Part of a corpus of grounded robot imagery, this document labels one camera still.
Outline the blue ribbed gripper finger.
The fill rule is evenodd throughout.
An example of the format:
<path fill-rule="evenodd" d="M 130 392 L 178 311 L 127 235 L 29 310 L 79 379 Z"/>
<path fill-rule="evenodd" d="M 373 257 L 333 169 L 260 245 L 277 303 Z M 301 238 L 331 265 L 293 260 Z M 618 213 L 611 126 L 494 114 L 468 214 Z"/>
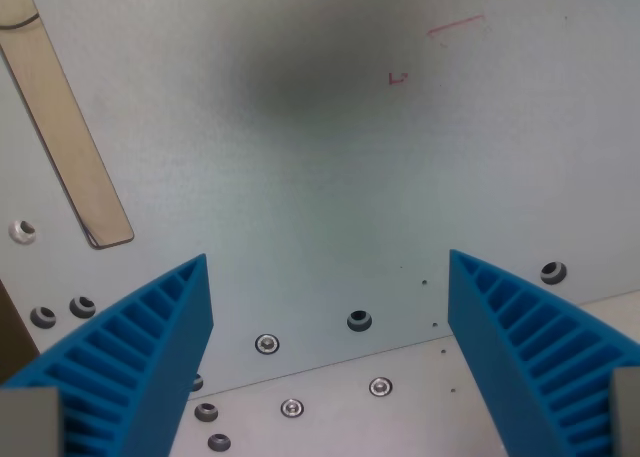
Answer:
<path fill-rule="evenodd" d="M 89 319 L 4 386 L 59 392 L 67 456 L 166 456 L 213 326 L 200 254 Z"/>
<path fill-rule="evenodd" d="M 448 323 L 510 456 L 611 456 L 609 382 L 639 345 L 574 304 L 453 250 Z"/>

